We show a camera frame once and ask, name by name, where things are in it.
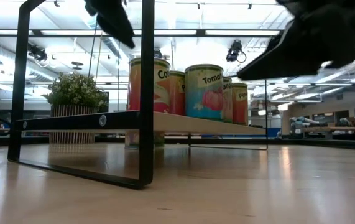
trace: desk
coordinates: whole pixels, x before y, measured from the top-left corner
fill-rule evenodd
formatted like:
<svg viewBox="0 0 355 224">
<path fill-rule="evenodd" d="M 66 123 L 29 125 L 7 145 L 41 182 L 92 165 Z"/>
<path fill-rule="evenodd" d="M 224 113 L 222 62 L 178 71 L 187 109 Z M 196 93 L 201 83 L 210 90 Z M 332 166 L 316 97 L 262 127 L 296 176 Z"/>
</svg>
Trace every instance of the desk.
<svg viewBox="0 0 355 224">
<path fill-rule="evenodd" d="M 310 127 L 302 128 L 302 133 L 325 133 L 326 139 L 332 139 L 334 131 L 355 131 L 355 127 Z"/>
</svg>

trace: black robotic arm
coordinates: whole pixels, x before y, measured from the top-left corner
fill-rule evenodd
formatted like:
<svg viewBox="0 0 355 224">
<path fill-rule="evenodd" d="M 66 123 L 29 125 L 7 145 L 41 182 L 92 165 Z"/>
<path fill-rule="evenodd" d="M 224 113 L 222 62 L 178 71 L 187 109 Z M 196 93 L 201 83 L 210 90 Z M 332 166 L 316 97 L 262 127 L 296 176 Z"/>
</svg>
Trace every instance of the black robotic arm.
<svg viewBox="0 0 355 224">
<path fill-rule="evenodd" d="M 340 68 L 355 60 L 355 0 L 277 0 L 294 16 L 241 80 L 316 75 L 323 62 Z"/>
</svg>

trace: orange can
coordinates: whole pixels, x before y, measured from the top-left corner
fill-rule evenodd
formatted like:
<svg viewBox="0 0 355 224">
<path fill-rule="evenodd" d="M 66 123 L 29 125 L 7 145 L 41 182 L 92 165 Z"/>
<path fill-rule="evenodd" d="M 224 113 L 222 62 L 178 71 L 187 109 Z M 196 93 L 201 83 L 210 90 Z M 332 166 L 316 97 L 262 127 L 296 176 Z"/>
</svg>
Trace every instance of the orange can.
<svg viewBox="0 0 355 224">
<path fill-rule="evenodd" d="M 221 119 L 224 122 L 233 122 L 233 81 L 231 78 L 223 77 L 223 111 Z"/>
<path fill-rule="evenodd" d="M 170 113 L 185 116 L 185 73 L 170 71 Z"/>
<path fill-rule="evenodd" d="M 162 59 L 154 59 L 154 111 L 169 113 L 169 70 L 170 64 Z M 127 110 L 140 109 L 141 58 L 130 61 Z"/>
<path fill-rule="evenodd" d="M 247 120 L 247 85 L 234 83 L 233 88 L 233 123 L 248 125 Z"/>
</svg>

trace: tomato illustration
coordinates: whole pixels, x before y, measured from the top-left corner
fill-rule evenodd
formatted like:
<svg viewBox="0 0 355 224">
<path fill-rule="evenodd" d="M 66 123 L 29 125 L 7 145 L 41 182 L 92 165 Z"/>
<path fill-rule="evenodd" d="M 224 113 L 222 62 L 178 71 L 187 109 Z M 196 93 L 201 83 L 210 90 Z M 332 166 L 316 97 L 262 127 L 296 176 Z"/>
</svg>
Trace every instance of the tomato illustration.
<svg viewBox="0 0 355 224">
<path fill-rule="evenodd" d="M 211 110 L 223 109 L 223 90 L 208 90 L 203 95 L 203 105 Z"/>
</svg>

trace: black bar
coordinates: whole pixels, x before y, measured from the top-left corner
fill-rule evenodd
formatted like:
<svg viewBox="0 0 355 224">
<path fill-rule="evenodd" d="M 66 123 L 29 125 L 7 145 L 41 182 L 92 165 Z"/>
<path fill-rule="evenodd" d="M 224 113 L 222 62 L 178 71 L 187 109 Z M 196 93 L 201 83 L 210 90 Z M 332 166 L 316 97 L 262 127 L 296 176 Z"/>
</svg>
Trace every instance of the black bar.
<svg viewBox="0 0 355 224">
<path fill-rule="evenodd" d="M 191 146 L 191 133 L 188 134 L 188 146 Z"/>
<path fill-rule="evenodd" d="M 17 131 L 137 129 L 139 111 L 19 120 Z"/>
<path fill-rule="evenodd" d="M 22 119 L 22 115 L 24 114 L 25 73 L 27 70 L 30 12 L 44 1 L 45 0 L 28 0 L 24 2 L 19 9 L 11 124 L 14 124 L 17 120 Z M 7 159 L 19 159 L 21 133 L 16 131 L 16 127 L 14 125 L 11 126 L 10 138 L 12 138 L 13 141 L 10 141 Z"/>
<path fill-rule="evenodd" d="M 204 148 L 204 149 L 239 149 L 239 150 L 267 150 L 261 147 L 259 148 L 245 148 L 245 147 L 225 147 L 225 146 L 190 146 L 191 148 Z"/>
<path fill-rule="evenodd" d="M 75 177 L 81 177 L 81 178 L 85 178 L 85 179 L 95 180 L 95 181 L 99 181 L 99 182 L 103 182 L 103 183 L 107 183 L 107 184 L 114 184 L 114 185 L 118 185 L 121 187 L 129 187 L 132 189 L 141 189 L 144 187 L 143 185 L 141 185 L 139 180 L 127 178 L 127 177 L 119 177 L 119 176 L 115 176 L 115 175 L 102 174 L 102 173 L 74 169 L 74 168 L 69 168 L 69 167 L 50 165 L 50 164 L 30 161 L 30 160 L 26 160 L 26 159 L 19 159 L 18 161 L 13 161 L 13 162 L 18 162 L 20 164 L 32 166 L 32 167 L 39 168 L 39 169 L 55 171 L 55 172 L 59 172 L 62 174 L 73 175 Z"/>
<path fill-rule="evenodd" d="M 265 148 L 269 149 L 269 111 L 267 109 L 267 80 L 264 80 L 264 91 L 265 91 Z"/>
<path fill-rule="evenodd" d="M 139 180 L 150 184 L 154 175 L 154 23 L 155 0 L 142 2 Z"/>
<path fill-rule="evenodd" d="M 82 177 L 91 180 L 97 180 L 101 182 L 105 182 L 108 184 L 120 185 L 124 187 L 132 187 L 132 188 L 141 188 L 152 181 L 152 168 L 153 168 L 153 151 L 152 151 L 152 143 L 153 139 L 151 138 L 148 140 L 147 136 L 152 136 L 153 132 L 153 124 L 152 124 L 152 102 L 150 105 L 141 105 L 144 110 L 141 114 L 141 123 L 134 124 L 134 121 L 138 120 L 138 116 L 140 112 L 138 111 L 130 111 L 130 112 L 123 112 L 123 113 L 106 113 L 106 114 L 90 114 L 88 116 L 69 116 L 69 117 L 62 117 L 62 118 L 51 118 L 51 119 L 32 119 L 32 120 L 22 120 L 22 115 L 24 112 L 24 88 L 25 88 L 25 72 L 27 66 L 27 46 L 28 46 L 28 38 L 29 38 L 29 21 L 30 21 L 30 12 L 34 10 L 37 6 L 42 4 L 45 0 L 27 0 L 21 7 L 19 11 L 19 23 L 18 23 L 18 32 L 17 32 L 17 46 L 16 46 L 16 68 L 14 71 L 14 89 L 13 89 L 13 101 L 12 101 L 12 129 L 11 129 L 11 139 L 9 144 L 9 152 L 7 158 L 11 162 L 16 162 L 19 164 L 25 164 L 28 166 L 33 166 L 40 169 L 47 169 L 51 171 L 61 172 L 64 174 L 74 175 L 77 177 Z M 149 35 L 151 32 L 154 31 L 154 6 L 155 2 L 152 0 L 151 6 L 148 5 L 146 2 L 143 4 L 143 11 L 151 9 L 150 13 L 147 12 L 144 14 L 145 17 L 150 17 L 149 21 L 148 18 L 143 19 L 147 21 L 147 25 L 143 26 L 146 30 L 147 40 L 152 39 L 151 44 L 149 47 L 152 48 L 148 50 L 146 54 L 144 54 L 143 62 L 144 62 L 144 73 L 145 74 L 152 74 L 153 73 L 153 55 L 149 57 L 150 53 L 153 52 L 154 46 L 154 35 Z M 143 76 L 142 78 L 142 88 L 141 90 L 144 92 L 142 97 L 142 103 L 149 100 L 149 96 L 152 99 L 152 92 L 153 92 L 153 76 L 147 75 Z M 105 124 L 101 121 L 101 117 L 105 117 L 107 121 Z M 76 125 L 71 123 L 72 121 L 77 121 L 76 123 L 86 123 L 81 125 Z M 62 127 L 61 125 L 64 122 L 67 122 L 67 129 L 71 128 L 79 128 L 79 129 L 93 129 L 93 127 L 98 128 L 101 126 L 103 129 L 135 129 L 138 128 L 140 125 L 141 130 L 141 142 L 140 146 L 144 143 L 144 146 L 148 146 L 151 144 L 151 147 L 142 147 L 140 150 L 140 170 L 139 176 L 140 178 L 137 179 L 130 179 L 126 177 L 118 177 L 114 175 L 105 175 L 99 174 L 95 172 L 88 172 L 85 170 L 79 169 L 71 169 L 62 166 L 53 166 L 50 164 L 43 164 L 34 161 L 27 161 L 20 159 L 20 148 L 21 148 L 21 132 L 20 130 L 27 130 L 27 129 L 65 129 L 65 126 Z"/>
</svg>

